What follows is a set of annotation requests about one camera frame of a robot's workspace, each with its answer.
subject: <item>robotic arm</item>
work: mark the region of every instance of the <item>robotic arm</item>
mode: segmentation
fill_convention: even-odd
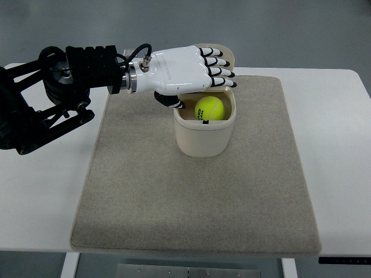
[[[145,57],[136,58],[144,49],[148,49]],[[151,45],[146,43],[129,57],[117,53],[115,46],[68,46],[66,52],[47,47],[33,62],[7,70],[0,67],[0,149],[15,148],[24,155],[88,123],[94,118],[93,111],[86,109],[90,88],[107,86],[110,94],[154,91],[161,104],[182,109],[185,104],[179,94],[213,86],[235,87],[236,83],[225,78],[234,76],[224,68],[227,66],[222,51],[210,47],[188,46],[152,53]],[[21,95],[39,81],[43,81],[46,95],[55,105],[44,111],[29,107]],[[70,117],[70,111],[77,115]],[[54,125],[62,116],[66,120]]]

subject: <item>yellow tennis ball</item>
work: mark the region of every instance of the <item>yellow tennis ball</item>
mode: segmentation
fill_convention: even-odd
[[[200,99],[195,107],[195,115],[198,120],[223,120],[224,105],[217,97],[208,96]]]

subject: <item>white robotic hand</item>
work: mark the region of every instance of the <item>white robotic hand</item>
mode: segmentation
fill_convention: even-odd
[[[155,91],[155,98],[167,107],[185,108],[179,94],[201,92],[214,86],[235,87],[226,77],[229,61],[219,49],[197,46],[153,52],[151,57],[134,58],[126,73],[125,87],[130,93]]]

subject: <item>metal plate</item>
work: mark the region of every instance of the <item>metal plate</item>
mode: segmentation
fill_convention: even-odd
[[[118,264],[116,278],[260,278],[246,269],[186,268],[182,266]]]

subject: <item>beige mat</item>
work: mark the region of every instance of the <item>beige mat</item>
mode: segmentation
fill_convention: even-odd
[[[227,149],[213,158],[179,150],[173,112],[152,93],[110,96],[71,233],[74,250],[319,253],[281,83],[234,81],[237,119]]]

